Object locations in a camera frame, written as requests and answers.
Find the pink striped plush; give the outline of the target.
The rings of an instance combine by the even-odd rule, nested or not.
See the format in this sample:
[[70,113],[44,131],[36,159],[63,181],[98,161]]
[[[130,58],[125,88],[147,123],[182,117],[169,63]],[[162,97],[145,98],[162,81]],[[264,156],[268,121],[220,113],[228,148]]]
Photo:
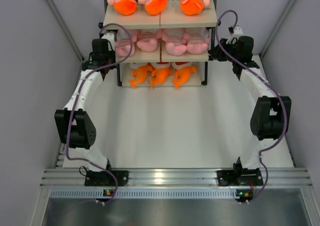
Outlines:
[[161,36],[161,29],[141,29],[137,35],[136,45],[144,52],[153,52],[157,49]]
[[187,51],[184,28],[161,30],[161,39],[165,42],[165,49],[170,55],[181,56]]
[[183,38],[191,54],[200,55],[208,50],[210,38],[207,28],[185,28]]
[[[130,56],[135,53],[135,42],[137,41],[138,30],[129,30],[132,40],[132,51]],[[130,37],[124,30],[118,30],[116,34],[115,52],[118,56],[125,57],[131,48]]]

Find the orange shark plush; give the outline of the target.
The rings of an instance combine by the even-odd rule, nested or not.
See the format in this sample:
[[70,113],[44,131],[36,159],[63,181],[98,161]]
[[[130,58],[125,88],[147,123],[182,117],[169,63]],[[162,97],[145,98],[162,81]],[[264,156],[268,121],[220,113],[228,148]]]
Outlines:
[[189,81],[192,73],[197,72],[197,68],[193,66],[192,62],[172,62],[171,66],[175,69],[172,82],[177,89]]
[[131,76],[134,77],[134,79],[129,80],[132,88],[144,83],[149,72],[153,71],[153,67],[150,63],[130,63],[129,66],[132,69]]
[[149,78],[152,88],[154,88],[156,85],[161,85],[167,80],[168,76],[173,75],[173,71],[170,68],[170,62],[151,62],[150,64],[153,67],[151,76]]

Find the beige black three-tier shelf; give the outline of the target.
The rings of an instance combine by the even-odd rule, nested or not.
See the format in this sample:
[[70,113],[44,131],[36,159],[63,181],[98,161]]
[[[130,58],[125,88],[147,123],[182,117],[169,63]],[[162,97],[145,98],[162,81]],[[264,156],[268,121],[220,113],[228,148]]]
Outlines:
[[216,0],[104,0],[123,87],[206,85],[217,25]]

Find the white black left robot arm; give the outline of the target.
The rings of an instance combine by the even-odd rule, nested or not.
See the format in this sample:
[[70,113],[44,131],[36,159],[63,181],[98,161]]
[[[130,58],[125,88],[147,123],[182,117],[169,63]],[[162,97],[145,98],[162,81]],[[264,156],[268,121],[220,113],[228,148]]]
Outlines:
[[108,68],[98,69],[115,62],[115,39],[111,34],[92,41],[92,52],[82,63],[76,89],[63,109],[56,110],[54,119],[65,155],[72,161],[87,164],[87,177],[95,175],[101,185],[109,185],[113,179],[110,161],[94,146],[97,132],[89,116],[93,97],[104,81]]

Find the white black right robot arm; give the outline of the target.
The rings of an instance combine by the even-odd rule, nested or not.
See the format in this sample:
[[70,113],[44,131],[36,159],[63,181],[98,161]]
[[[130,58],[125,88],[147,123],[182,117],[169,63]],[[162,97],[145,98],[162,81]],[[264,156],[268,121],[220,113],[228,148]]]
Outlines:
[[220,186],[262,186],[262,156],[282,141],[289,127],[292,101],[277,93],[263,77],[253,60],[253,45],[251,37],[232,36],[221,39],[209,50],[210,59],[231,62],[233,73],[255,101],[250,119],[251,141],[231,170],[217,172]]

